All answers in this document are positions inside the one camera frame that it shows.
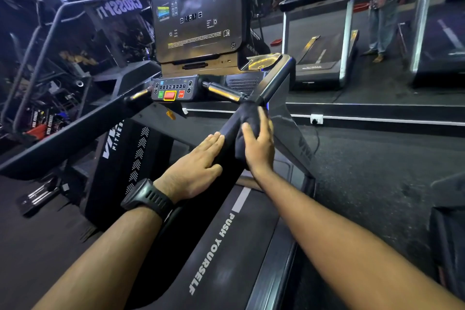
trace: watch strap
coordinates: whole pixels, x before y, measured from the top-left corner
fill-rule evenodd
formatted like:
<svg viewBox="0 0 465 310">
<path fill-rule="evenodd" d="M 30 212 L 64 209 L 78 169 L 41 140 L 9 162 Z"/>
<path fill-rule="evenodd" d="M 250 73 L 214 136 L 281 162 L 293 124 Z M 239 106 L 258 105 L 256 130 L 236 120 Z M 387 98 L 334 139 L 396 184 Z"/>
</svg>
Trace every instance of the watch strap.
<svg viewBox="0 0 465 310">
<path fill-rule="evenodd" d="M 121 203 L 121 207 L 125 210 L 134 209 L 140 205 L 145 205 L 155 211 L 163 221 L 169 217 L 174 208 L 170 198 L 155 188 L 150 179 L 139 181 Z"/>
</svg>

